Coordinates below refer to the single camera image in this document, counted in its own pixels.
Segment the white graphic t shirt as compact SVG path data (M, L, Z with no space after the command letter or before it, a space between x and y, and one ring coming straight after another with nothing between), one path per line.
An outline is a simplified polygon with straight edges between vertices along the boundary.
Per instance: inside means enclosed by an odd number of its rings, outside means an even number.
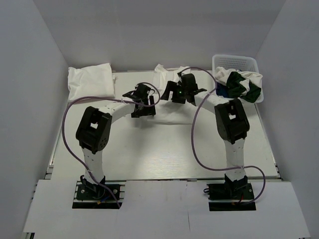
M157 64L154 69L152 84L162 95L169 81L179 81L177 74L180 71L183 71L183 74L191 72L191 70L187 70L185 66L167 69L163 65ZM196 108L188 102L185 104L174 103L172 101L172 93L170 93L167 101L160 100L160 102L156 105L156 115L148 116L147 121L154 124L166 125L192 124L195 110Z

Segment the dark green white t shirt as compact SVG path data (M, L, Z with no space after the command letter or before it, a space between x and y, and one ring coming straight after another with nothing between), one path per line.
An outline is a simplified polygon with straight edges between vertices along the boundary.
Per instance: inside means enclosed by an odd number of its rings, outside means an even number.
M227 98L241 98L249 103L257 103L261 99L263 78L261 74L235 69L225 70L223 67L217 67L215 73L216 82L227 87Z

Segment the white plastic laundry basket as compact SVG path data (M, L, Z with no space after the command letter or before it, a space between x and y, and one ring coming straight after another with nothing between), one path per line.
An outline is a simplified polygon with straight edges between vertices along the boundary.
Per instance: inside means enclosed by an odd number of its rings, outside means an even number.
M259 73L257 61L252 57L215 54L212 57L212 75L215 76L215 69L223 67L225 70L235 69L237 71L249 71Z

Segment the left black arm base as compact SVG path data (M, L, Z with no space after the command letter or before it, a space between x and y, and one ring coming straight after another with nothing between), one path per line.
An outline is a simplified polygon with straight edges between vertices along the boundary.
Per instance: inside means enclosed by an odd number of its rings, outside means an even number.
M111 193L99 185L88 185L83 182L84 175L76 183L73 209L119 209L123 203L125 194L125 184L121 182L107 182L105 184L117 199L118 203Z

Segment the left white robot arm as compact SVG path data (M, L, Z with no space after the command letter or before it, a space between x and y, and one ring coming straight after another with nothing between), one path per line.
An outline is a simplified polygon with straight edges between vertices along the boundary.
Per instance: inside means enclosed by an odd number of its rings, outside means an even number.
M135 90L123 95L124 99L131 99L132 103L120 100L101 108L86 108L76 131L76 139L79 141L85 164L88 166L81 182L89 185L88 193L93 198L99 199L105 194L102 151L109 141L111 124L127 115L132 118L154 116L155 101L150 92L149 86L140 83Z

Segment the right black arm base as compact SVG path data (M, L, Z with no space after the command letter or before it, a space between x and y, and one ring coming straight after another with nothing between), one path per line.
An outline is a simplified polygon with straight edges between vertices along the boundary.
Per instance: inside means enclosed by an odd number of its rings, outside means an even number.
M247 176L235 181L225 176L224 183L207 184L203 192L208 195L211 212L256 210L253 188Z

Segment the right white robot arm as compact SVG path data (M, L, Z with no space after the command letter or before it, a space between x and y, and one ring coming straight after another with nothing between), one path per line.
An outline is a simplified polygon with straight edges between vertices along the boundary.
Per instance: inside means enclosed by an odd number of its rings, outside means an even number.
M162 100L173 103L185 104L186 102L197 107L195 114L200 109L205 109L215 115L217 131L224 141L226 149L225 179L231 181L226 184L226 195L232 199L238 198L243 193L243 186L239 181L247 181L244 169L244 143L250 125L239 99L227 100L200 89L192 73L180 74L179 81L168 81Z

